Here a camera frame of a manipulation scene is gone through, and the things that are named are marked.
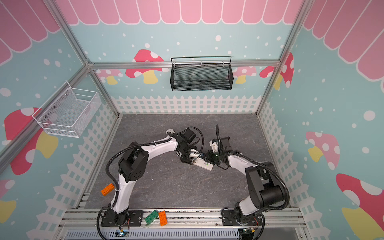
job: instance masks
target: mushroom illustration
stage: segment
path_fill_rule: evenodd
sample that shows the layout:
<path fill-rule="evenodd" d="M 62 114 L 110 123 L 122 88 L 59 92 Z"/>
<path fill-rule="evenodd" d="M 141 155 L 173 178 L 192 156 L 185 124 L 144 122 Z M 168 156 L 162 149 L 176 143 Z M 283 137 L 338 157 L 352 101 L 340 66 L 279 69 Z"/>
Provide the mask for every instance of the mushroom illustration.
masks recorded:
<path fill-rule="evenodd" d="M 3 145 L 8 144 L 23 130 L 26 124 L 32 120 L 32 114 L 36 110 L 38 110 L 38 108 L 19 109 L 4 119 L 7 140 L 3 141 Z M 58 145 L 59 139 L 57 137 L 47 134 L 43 129 L 39 129 L 20 153 L 12 160 L 10 165 L 13 173 L 16 175 L 26 173 L 32 166 L 36 150 L 39 150 L 45 158 L 50 158 Z"/>
<path fill-rule="evenodd" d="M 4 179 L 0 180 L 0 199 L 7 193 L 9 189 L 15 184 L 14 180 Z"/>
<path fill-rule="evenodd" d="M 274 88 L 276 90 L 280 90 L 280 83 L 284 79 L 285 86 L 289 88 L 292 83 L 292 78 L 293 78 L 293 67 L 294 67 L 294 62 L 293 62 L 293 55 L 292 53 L 289 53 L 288 59 L 285 62 L 283 69 L 281 70 L 279 76 L 277 77 L 277 80 L 275 82 Z M 274 67 L 268 66 L 264 68 L 260 72 L 260 77 L 266 78 L 272 75 Z"/>
<path fill-rule="evenodd" d="M 105 79 L 107 79 L 107 83 L 109 85 L 116 85 L 118 83 L 114 76 L 123 76 L 123 74 L 118 69 L 98 69 L 96 73 L 103 83 L 105 82 Z"/>
<path fill-rule="evenodd" d="M 352 231 L 361 240 L 374 240 L 384 236 L 384 191 L 346 174 L 336 175 L 340 190 L 358 206 L 341 211 Z"/>
<path fill-rule="evenodd" d="M 133 62 L 154 62 L 154 61 L 163 62 L 164 60 L 159 55 L 157 55 L 152 51 L 149 51 L 146 49 L 140 49 L 132 61 Z M 154 70 L 161 71 L 161 72 L 168 72 L 169 68 L 127 69 L 125 72 L 125 75 L 127 75 L 129 78 L 136 78 L 141 74 L 143 74 L 145 84 L 154 84 L 159 81 L 155 76 Z"/>
<path fill-rule="evenodd" d="M 308 142 L 314 145 L 313 148 L 308 149 L 312 160 L 318 162 L 324 155 L 328 167 L 334 170 L 340 159 L 340 147 L 336 137 L 321 132 L 307 132 L 306 138 Z"/>
<path fill-rule="evenodd" d="M 235 68 L 232 72 L 234 73 L 233 77 L 237 78 L 235 82 L 236 84 L 245 83 L 246 75 L 253 76 L 253 77 L 257 75 L 255 67 L 238 67 L 238 68 Z"/>

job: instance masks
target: black cable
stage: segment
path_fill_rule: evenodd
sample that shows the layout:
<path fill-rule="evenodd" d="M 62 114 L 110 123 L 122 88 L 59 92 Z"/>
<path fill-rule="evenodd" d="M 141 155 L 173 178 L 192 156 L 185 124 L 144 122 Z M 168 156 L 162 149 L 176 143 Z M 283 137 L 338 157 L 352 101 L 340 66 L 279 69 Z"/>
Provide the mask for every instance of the black cable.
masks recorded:
<path fill-rule="evenodd" d="M 108 162 L 107 162 L 107 165 L 105 166 L 105 172 L 106 174 L 108 175 L 108 177 L 115 183 L 116 185 L 116 194 L 115 194 L 115 200 L 113 201 L 113 204 L 111 207 L 114 207 L 116 205 L 116 202 L 118 200 L 118 196 L 119 196 L 119 190 L 120 190 L 120 187 L 119 187 L 119 182 L 112 176 L 112 174 L 109 172 L 109 166 L 112 164 L 112 162 L 118 157 L 120 156 L 121 154 L 123 154 L 124 152 L 128 151 L 128 150 L 131 150 L 131 149 L 134 149 L 134 148 L 137 148 L 137 147 L 143 147 L 143 146 L 151 146 L 151 145 L 156 145 L 156 144 L 161 144 L 161 143 L 165 143 L 165 142 L 169 142 L 171 140 L 171 138 L 168 138 L 166 140 L 162 140 L 162 141 L 158 141 L 158 142 L 151 142 L 151 143 L 143 143 L 143 144 L 136 144 L 136 145 L 133 145 L 133 146 L 129 146 L 123 150 L 121 150 L 120 152 L 118 152 L 117 154 L 115 154 Z"/>
<path fill-rule="evenodd" d="M 197 127 L 187 127 L 187 129 L 196 129 L 199 133 L 200 133 L 200 135 L 201 135 L 201 148 L 200 148 L 200 153 L 202 153 L 203 152 L 203 147 L 204 147 L 204 136 L 203 136 L 203 133 L 200 131 L 200 129 L 198 129 Z"/>
<path fill-rule="evenodd" d="M 267 170 L 272 176 L 274 176 L 277 179 L 277 181 L 279 181 L 279 183 L 283 187 L 283 190 L 284 190 L 284 193 L 285 193 L 285 202 L 281 206 L 278 206 L 278 207 L 270 207 L 270 206 L 268 206 L 268 207 L 259 209 L 259 210 L 257 210 L 255 212 L 256 215 L 264 212 L 265 210 L 283 210 L 284 208 L 286 208 L 288 206 L 289 200 L 290 200 L 289 191 L 288 191 L 288 188 L 285 185 L 284 181 L 280 178 L 279 175 L 277 175 L 274 171 L 272 171 L 269 167 L 265 166 L 263 163 L 256 162 L 255 160 L 250 159 L 249 157 L 247 157 L 245 155 L 242 155 L 242 154 L 239 154 L 239 153 L 228 152 L 228 153 L 223 155 L 221 160 L 223 158 L 225 158 L 226 156 L 228 156 L 228 155 L 235 155 L 235 156 L 238 156 L 238 157 L 243 157 L 243 158 L 247 159 L 248 161 L 250 161 L 251 163 L 256 164 L 258 167 L 261 167 L 261 168 Z"/>
<path fill-rule="evenodd" d="M 97 233 L 99 234 L 100 238 L 102 240 L 108 240 L 104 237 L 104 235 L 101 233 L 101 230 L 100 230 L 100 216 L 101 216 L 101 212 L 104 211 L 104 210 L 107 210 L 109 209 L 109 207 L 102 207 L 99 211 L 99 213 L 97 214 L 97 218 L 96 218 L 96 228 L 97 228 Z"/>
<path fill-rule="evenodd" d="M 263 221 L 263 225 L 262 225 L 262 228 L 260 229 L 260 232 L 259 234 L 257 235 L 256 238 L 254 238 L 253 240 L 258 240 L 260 238 L 260 236 L 262 235 L 263 231 L 264 231 L 264 227 L 265 227 L 265 217 L 264 217 L 264 214 L 260 214 L 261 217 L 262 217 L 262 221 Z"/>
<path fill-rule="evenodd" d="M 220 156 L 220 135 L 218 133 L 218 124 L 216 124 L 216 137 L 217 137 L 217 155 Z"/>

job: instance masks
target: black wire basket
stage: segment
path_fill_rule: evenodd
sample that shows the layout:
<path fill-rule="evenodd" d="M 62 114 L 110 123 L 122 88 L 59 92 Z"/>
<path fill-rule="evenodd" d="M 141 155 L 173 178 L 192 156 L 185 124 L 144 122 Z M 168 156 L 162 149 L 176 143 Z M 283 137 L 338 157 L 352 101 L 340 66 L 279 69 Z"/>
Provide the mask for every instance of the black wire basket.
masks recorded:
<path fill-rule="evenodd" d="M 231 90 L 231 59 L 230 56 L 171 58 L 172 91 Z"/>

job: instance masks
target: metal vent grille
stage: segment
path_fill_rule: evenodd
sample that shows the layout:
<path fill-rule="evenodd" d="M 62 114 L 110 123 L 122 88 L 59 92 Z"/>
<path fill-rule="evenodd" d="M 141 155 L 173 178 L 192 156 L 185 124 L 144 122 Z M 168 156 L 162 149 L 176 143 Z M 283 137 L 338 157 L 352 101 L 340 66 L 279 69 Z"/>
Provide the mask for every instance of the metal vent grille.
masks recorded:
<path fill-rule="evenodd" d="M 115 237 L 119 230 L 102 230 L 103 235 L 110 240 L 118 239 L 237 239 L 239 232 L 236 228 L 207 228 L 207 229 L 131 229 L 128 237 Z M 97 230 L 69 230 L 65 240 L 98 240 Z"/>
<path fill-rule="evenodd" d="M 172 91 L 232 89 L 233 73 L 230 57 L 199 57 L 194 59 L 195 61 L 192 63 L 187 63 L 185 58 L 171 59 L 170 84 Z"/>

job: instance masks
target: mounting plate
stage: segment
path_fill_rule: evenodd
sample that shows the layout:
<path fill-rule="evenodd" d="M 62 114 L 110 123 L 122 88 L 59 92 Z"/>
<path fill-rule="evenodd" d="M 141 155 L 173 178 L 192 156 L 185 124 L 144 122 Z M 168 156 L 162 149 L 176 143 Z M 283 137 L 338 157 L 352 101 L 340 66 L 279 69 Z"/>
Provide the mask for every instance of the mounting plate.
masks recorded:
<path fill-rule="evenodd" d="M 256 220 L 254 218 L 251 218 L 252 220 L 247 222 L 246 224 L 240 224 L 239 222 L 237 222 L 235 210 L 224 209 L 221 211 L 221 216 L 222 216 L 223 226 L 256 226 L 257 225 Z"/>
<path fill-rule="evenodd" d="M 129 226 L 130 227 L 140 227 L 141 220 L 143 219 L 144 211 L 128 211 L 129 213 Z M 102 227 L 117 227 L 116 224 L 108 222 L 106 219 L 102 218 L 100 226 Z"/>

